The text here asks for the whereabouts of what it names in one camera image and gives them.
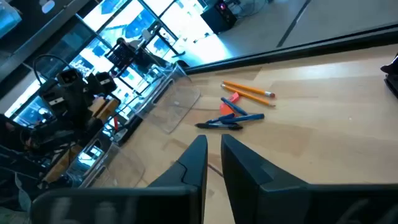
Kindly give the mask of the black mesh office chair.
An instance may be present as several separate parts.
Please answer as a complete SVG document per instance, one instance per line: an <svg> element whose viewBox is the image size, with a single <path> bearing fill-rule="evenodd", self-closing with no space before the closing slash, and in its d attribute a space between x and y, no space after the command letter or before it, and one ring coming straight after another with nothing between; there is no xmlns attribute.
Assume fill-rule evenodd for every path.
<svg viewBox="0 0 398 224"><path fill-rule="evenodd" d="M123 70L132 64L136 54L125 42L118 42L105 57L113 64L112 69Z"/></svg>

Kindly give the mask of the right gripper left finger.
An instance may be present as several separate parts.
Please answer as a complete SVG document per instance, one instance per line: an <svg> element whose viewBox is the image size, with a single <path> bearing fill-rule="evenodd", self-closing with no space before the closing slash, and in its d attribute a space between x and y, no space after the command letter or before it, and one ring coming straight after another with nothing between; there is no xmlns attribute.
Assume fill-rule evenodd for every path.
<svg viewBox="0 0 398 224"><path fill-rule="evenodd" d="M199 135L145 188L49 191L32 204L32 224L203 224L208 143Z"/></svg>

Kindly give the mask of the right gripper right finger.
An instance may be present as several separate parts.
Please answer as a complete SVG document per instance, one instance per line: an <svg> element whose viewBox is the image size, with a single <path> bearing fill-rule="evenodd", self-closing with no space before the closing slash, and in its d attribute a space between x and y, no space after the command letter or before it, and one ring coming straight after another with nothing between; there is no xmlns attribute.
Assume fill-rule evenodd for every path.
<svg viewBox="0 0 398 224"><path fill-rule="evenodd" d="M221 161L236 224L398 224L398 184L309 184L229 134Z"/></svg>

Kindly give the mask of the plain blue pen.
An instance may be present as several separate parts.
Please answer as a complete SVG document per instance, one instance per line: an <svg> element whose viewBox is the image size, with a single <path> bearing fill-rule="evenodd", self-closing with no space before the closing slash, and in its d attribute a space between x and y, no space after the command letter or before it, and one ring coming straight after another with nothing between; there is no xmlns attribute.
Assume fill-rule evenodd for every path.
<svg viewBox="0 0 398 224"><path fill-rule="evenodd" d="M265 115L264 114L250 114L246 116L239 116L239 117L233 117L233 118L228 118L228 119L222 119L221 122L225 124L229 123L237 123L241 121L254 121L254 120L260 120L264 119Z"/></svg>

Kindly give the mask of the black aluminium table frame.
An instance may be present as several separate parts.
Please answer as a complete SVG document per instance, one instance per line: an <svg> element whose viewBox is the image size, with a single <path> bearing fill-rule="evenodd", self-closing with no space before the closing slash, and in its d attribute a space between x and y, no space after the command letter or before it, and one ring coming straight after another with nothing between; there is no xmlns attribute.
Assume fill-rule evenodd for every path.
<svg viewBox="0 0 398 224"><path fill-rule="evenodd" d="M185 69L187 75L398 44L398 24Z"/></svg>

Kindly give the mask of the black speaker box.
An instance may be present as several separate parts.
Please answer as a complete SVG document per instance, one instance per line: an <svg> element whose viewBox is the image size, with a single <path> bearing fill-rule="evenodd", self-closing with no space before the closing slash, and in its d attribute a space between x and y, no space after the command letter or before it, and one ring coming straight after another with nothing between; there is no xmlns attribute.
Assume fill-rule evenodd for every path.
<svg viewBox="0 0 398 224"><path fill-rule="evenodd" d="M200 16L214 34L230 30L237 21L224 0L213 0Z"/></svg>

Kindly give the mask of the black pen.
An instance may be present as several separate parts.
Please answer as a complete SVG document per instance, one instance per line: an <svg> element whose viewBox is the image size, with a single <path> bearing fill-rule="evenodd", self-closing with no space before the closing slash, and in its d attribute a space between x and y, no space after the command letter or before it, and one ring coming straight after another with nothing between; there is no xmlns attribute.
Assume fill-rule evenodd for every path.
<svg viewBox="0 0 398 224"><path fill-rule="evenodd" d="M228 130L232 130L232 131L237 131L237 130L243 129L242 126L240 126L236 123L231 123L231 124L197 123L197 124L195 124L195 126L200 129L228 129Z"/></svg>

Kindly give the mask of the orange wooden pencil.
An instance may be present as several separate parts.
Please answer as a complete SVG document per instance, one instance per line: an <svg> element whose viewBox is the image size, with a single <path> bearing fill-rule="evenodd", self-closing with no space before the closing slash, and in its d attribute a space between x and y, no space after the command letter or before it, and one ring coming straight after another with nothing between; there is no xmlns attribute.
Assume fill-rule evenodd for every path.
<svg viewBox="0 0 398 224"><path fill-rule="evenodd" d="M225 85L225 84L221 84L221 87L222 87L223 89L225 89L225 90L232 91L232 92L236 92L236 93L238 93L240 96L246 97L246 98L248 98L248 99L250 99L250 100L256 101L256 102L261 103L261 104L263 104L263 105L270 106L270 107L275 107L275 105L271 104L271 103L268 102L267 100L262 99L262 98L259 98L259 97L254 96L254 95L251 95L251 94L246 93L246 92L244 92L244 91L241 91L241 90L239 90L239 89L237 89L237 88L233 88L233 87L228 86L228 85Z"/></svg>
<svg viewBox="0 0 398 224"><path fill-rule="evenodd" d="M250 91L252 93L257 93L257 94L260 94L260 95L264 95L264 96L269 97L269 98L275 98L276 97L275 93L273 93L273 92L269 92L269 91L262 90L262 89L259 89L259 88L250 87L250 86L247 86L247 85L238 84L238 83L231 82L231 81L223 80L223 84L229 85L229 86L233 86L233 87L236 87L236 88L240 88L242 90Z"/></svg>

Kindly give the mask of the red eraser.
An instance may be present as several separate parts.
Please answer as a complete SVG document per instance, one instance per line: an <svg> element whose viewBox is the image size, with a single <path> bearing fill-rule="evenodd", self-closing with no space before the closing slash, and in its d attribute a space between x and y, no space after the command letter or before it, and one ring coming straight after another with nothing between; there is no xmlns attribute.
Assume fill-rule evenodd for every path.
<svg viewBox="0 0 398 224"><path fill-rule="evenodd" d="M234 111L226 103L220 104L220 114L222 116L233 114L233 113L234 113Z"/></svg>

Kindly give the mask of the black angular table-top device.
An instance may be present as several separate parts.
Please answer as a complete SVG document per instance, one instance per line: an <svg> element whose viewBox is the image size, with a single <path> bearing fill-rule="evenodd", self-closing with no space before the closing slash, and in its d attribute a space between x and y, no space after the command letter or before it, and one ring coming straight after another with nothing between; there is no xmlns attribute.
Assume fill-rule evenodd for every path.
<svg viewBox="0 0 398 224"><path fill-rule="evenodd" d="M388 65L383 65L381 71L386 74L384 82L392 94L398 99L398 53Z"/></svg>

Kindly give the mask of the clear plastic bin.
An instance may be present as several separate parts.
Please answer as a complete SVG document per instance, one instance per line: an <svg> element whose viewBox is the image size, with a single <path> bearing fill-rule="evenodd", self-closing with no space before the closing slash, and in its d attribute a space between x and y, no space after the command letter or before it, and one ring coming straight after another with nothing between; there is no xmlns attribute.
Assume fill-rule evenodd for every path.
<svg viewBox="0 0 398 224"><path fill-rule="evenodd" d="M193 108L201 93L183 68L177 64L160 69L158 84L140 100L133 112L171 133Z"/></svg>
<svg viewBox="0 0 398 224"><path fill-rule="evenodd" d="M66 175L78 188L133 188L144 172L135 154L129 155L118 144L98 138L84 148Z"/></svg>

